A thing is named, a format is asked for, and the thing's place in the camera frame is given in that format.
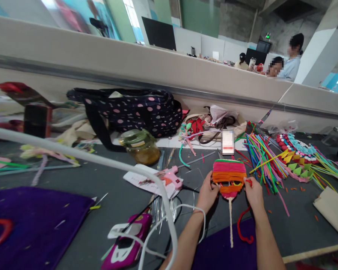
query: black hair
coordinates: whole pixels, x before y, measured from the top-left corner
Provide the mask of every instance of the black hair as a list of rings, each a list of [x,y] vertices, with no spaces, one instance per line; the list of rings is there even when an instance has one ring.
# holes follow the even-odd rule
[[[280,57],[280,56],[274,57],[273,60],[272,60],[272,62],[269,65],[269,67],[274,66],[276,63],[282,63],[282,66],[284,66],[284,60],[283,60],[283,58]]]
[[[239,55],[239,59],[240,59],[239,64],[242,64],[242,63],[245,61],[245,53],[241,53],[241,54]]]
[[[304,35],[302,33],[296,34],[292,36],[292,38],[289,41],[289,45],[291,47],[298,47],[299,46],[299,54],[302,55],[302,47],[303,47],[303,42],[304,42]]]

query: green wall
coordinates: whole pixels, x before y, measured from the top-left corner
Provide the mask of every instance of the green wall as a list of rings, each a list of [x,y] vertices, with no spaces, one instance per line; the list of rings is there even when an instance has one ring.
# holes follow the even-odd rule
[[[106,0],[122,41],[135,43],[133,28],[131,27],[127,10],[122,0]]]
[[[211,14],[209,3],[200,0],[182,0],[180,3],[183,28],[218,38],[219,7],[213,6]]]
[[[158,16],[158,21],[172,24],[172,15],[170,12],[169,0],[154,0],[155,12]]]

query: green triangle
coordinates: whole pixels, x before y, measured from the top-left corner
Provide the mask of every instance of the green triangle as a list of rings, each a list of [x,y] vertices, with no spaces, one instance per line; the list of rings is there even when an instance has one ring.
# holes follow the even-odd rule
[[[308,171],[304,171],[304,172],[300,175],[300,177],[304,177],[304,178],[308,177]]]
[[[303,167],[303,170],[309,170],[311,168],[312,164],[311,163],[308,163],[308,164],[305,164],[304,167]]]
[[[294,171],[294,169],[297,167],[297,163],[289,164],[288,168],[290,168],[291,171]]]
[[[309,179],[311,179],[312,176],[313,176],[313,173],[314,173],[314,171],[313,171],[313,170],[310,170],[307,177],[309,177]]]
[[[294,171],[293,171],[293,173],[295,173],[296,175],[300,175],[300,173],[301,173],[301,171],[302,171],[302,168],[299,166],[298,168],[296,168]]]

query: plastic bag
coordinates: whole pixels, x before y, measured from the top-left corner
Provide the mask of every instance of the plastic bag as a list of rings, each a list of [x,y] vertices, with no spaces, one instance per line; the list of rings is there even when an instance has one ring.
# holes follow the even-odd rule
[[[293,133],[298,129],[297,120],[283,121],[278,124],[278,126],[269,126],[269,134],[288,134]]]

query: person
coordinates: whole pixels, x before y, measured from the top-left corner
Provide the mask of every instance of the person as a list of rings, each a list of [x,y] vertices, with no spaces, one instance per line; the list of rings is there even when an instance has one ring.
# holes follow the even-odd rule
[[[267,77],[277,77],[284,66],[284,59],[280,56],[273,58],[265,75]]]
[[[245,53],[241,53],[239,55],[239,61],[237,61],[234,65],[235,68],[239,68],[239,69],[244,69],[244,70],[248,70],[248,64],[245,61]]]
[[[212,171],[205,178],[200,188],[197,207],[203,209],[207,214],[217,198],[220,186],[211,184]],[[267,213],[264,209],[263,190],[261,185],[253,178],[244,178],[245,192],[252,207],[255,219],[255,235],[257,239],[257,266],[262,269],[284,270],[285,265],[275,241]],[[190,270],[192,268],[195,249],[199,234],[204,223],[203,213],[194,210],[184,230],[178,239],[178,250],[172,269]],[[169,264],[172,252],[167,256],[160,267],[163,270]]]
[[[292,36],[288,47],[289,59],[285,63],[284,68],[278,74],[278,79],[294,82],[300,65],[300,55],[303,54],[303,42],[304,36],[302,33]]]

